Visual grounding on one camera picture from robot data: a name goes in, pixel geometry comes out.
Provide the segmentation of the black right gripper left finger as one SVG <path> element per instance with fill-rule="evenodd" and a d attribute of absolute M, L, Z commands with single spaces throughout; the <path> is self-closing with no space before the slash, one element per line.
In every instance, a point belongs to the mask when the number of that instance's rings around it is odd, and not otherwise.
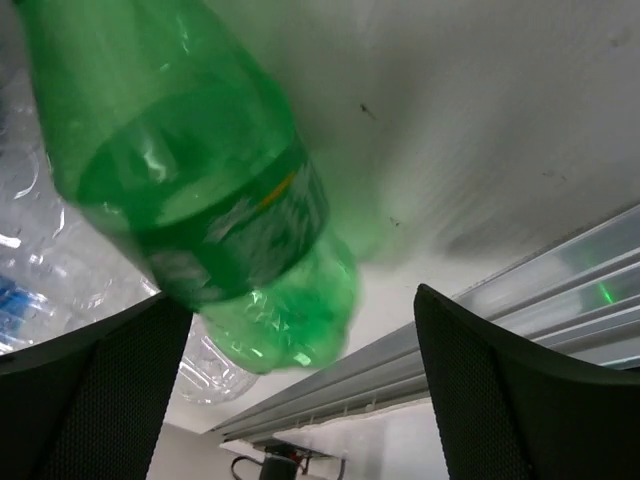
<path fill-rule="evenodd" d="M 2 478 L 146 478 L 192 317 L 158 294 L 2 356 Z"/>

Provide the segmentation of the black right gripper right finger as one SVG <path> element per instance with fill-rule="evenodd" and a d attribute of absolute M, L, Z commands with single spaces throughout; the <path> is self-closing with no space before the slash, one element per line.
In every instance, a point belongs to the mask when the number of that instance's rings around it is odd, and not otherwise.
<path fill-rule="evenodd" d="M 638 372 L 547 349 L 425 284 L 414 317 L 450 478 L 638 478 Z"/>

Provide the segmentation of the clear unlabelled plastic bottle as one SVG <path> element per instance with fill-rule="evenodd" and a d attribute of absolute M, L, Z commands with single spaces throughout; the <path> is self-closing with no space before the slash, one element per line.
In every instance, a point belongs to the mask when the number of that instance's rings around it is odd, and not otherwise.
<path fill-rule="evenodd" d="M 158 288 L 66 206 L 16 37 L 1 36 L 1 352 L 106 319 Z"/>

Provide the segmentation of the green plastic bottle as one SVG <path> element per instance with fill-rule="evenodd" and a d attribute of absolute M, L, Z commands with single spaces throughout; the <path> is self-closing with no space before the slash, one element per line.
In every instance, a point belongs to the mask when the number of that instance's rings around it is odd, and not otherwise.
<path fill-rule="evenodd" d="M 355 260 L 287 97 L 202 1 L 18 1 L 60 196 L 257 375 L 346 346 Z"/>

